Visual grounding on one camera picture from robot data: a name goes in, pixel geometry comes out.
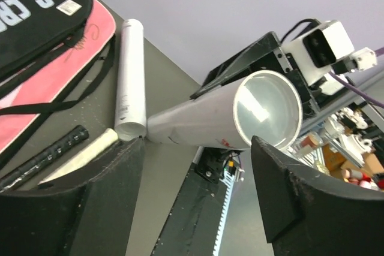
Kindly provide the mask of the white shuttlecock tube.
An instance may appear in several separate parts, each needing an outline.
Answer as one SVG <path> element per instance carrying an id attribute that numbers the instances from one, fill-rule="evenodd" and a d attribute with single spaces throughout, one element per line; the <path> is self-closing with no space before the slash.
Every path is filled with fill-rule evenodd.
<path id="1" fill-rule="evenodd" d="M 298 137 L 302 103 L 282 74 L 262 70 L 151 116 L 154 143 L 246 150 L 258 136 L 285 149 Z"/>
<path id="2" fill-rule="evenodd" d="M 146 135 L 146 121 L 143 25 L 128 19 L 121 28 L 114 130 L 130 141 Z"/>

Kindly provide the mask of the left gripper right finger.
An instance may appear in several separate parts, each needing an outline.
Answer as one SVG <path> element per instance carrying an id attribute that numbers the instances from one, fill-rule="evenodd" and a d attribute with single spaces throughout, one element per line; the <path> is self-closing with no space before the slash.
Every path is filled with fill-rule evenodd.
<path id="1" fill-rule="evenodd" d="M 261 138 L 251 162 L 275 255 L 383 255 L 383 193 L 319 172 Z"/>

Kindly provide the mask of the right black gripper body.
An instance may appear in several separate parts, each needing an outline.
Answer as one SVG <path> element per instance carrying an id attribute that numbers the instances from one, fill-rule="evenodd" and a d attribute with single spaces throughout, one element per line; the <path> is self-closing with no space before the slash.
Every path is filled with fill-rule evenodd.
<path id="1" fill-rule="evenodd" d="M 291 53 L 283 52 L 275 32 L 268 32 L 231 58 L 211 70 L 202 86 L 190 95 L 191 100 L 220 86 L 243 79 L 256 71 L 271 70 L 282 74 L 296 88 L 302 103 L 303 117 L 314 118 L 320 111 Z"/>

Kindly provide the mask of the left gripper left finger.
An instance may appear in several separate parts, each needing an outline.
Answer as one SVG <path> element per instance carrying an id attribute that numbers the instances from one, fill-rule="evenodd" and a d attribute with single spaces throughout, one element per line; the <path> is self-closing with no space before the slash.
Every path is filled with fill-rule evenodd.
<path id="1" fill-rule="evenodd" d="M 145 142 L 117 142 L 37 189 L 1 194 L 2 255 L 124 255 Z"/>

